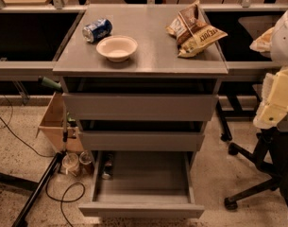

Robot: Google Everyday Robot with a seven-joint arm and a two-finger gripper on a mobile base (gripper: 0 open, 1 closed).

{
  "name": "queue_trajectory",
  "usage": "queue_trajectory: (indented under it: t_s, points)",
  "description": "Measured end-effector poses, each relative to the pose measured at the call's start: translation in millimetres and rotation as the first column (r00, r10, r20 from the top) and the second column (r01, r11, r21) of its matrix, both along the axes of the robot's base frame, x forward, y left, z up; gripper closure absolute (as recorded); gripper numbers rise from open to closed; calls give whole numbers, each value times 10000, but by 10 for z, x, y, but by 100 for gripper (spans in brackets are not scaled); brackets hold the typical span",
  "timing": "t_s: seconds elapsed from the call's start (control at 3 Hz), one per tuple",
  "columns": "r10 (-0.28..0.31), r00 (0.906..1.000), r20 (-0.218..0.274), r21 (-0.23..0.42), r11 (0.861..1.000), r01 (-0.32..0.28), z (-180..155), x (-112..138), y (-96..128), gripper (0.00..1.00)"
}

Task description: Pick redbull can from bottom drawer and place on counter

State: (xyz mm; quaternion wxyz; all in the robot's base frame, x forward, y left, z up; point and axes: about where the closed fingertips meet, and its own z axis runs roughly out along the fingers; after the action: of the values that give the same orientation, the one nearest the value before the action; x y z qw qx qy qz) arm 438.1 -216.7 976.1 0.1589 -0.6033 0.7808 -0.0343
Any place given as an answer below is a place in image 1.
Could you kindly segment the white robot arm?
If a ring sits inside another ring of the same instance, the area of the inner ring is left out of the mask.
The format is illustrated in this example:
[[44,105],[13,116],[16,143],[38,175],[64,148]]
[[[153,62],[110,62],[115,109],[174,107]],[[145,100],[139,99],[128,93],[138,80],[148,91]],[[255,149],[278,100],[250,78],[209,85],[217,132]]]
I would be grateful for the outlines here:
[[276,127],[288,114],[288,9],[249,48],[269,52],[271,60],[281,66],[275,75],[265,75],[262,102],[253,120],[255,127],[270,129]]

